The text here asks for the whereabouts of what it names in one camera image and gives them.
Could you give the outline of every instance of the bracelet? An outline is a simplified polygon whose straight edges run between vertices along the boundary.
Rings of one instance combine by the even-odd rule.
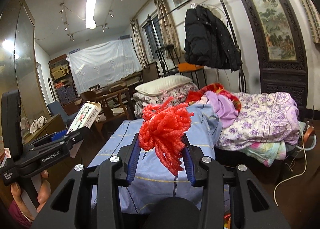
[[[20,210],[20,212],[22,213],[22,215],[23,215],[30,223],[33,222],[33,220],[31,220],[30,218],[26,217],[26,215],[25,215],[21,210]]]

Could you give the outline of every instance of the beige curtain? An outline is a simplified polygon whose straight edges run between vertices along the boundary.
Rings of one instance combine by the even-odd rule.
[[[137,45],[137,49],[138,49],[137,56],[140,61],[141,67],[142,68],[149,68],[149,61],[147,58],[146,49],[144,48],[144,44],[142,42],[140,28],[139,28],[137,19],[136,18],[131,19],[130,25],[131,25],[131,30],[133,33],[133,38],[134,38],[136,45]]]
[[[159,19],[170,11],[166,0],[155,0],[155,5]],[[160,20],[160,27],[164,46],[173,44],[177,51],[178,57],[181,57],[181,49],[177,36],[177,30],[174,26],[171,14]]]
[[[320,43],[320,15],[311,0],[300,0],[309,21],[314,43]]]

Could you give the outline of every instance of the black puffer jacket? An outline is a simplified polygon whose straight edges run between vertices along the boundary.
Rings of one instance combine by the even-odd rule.
[[[190,64],[239,70],[241,57],[227,27],[208,9],[188,9],[185,19],[185,60]]]

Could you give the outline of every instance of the silver screw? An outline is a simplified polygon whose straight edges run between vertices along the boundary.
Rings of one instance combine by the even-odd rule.
[[[245,172],[247,170],[247,166],[246,165],[243,165],[243,164],[240,164],[238,166],[238,170],[242,171],[242,172]]]
[[[112,156],[112,157],[110,157],[110,161],[111,162],[118,162],[120,160],[120,158],[118,157],[118,156]]]
[[[83,169],[83,165],[82,164],[77,164],[76,166],[75,166],[75,171],[81,171]]]
[[[202,161],[203,161],[204,163],[210,163],[210,162],[211,162],[211,158],[205,156],[205,157],[202,158]]]

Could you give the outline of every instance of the pillow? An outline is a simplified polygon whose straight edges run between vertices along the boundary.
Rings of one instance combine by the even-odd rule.
[[[192,79],[190,79],[189,77],[173,75],[158,78],[156,80],[141,84],[137,86],[135,90],[147,96],[158,96],[162,94],[162,92],[160,91],[162,89],[169,91],[190,82],[192,82]]]

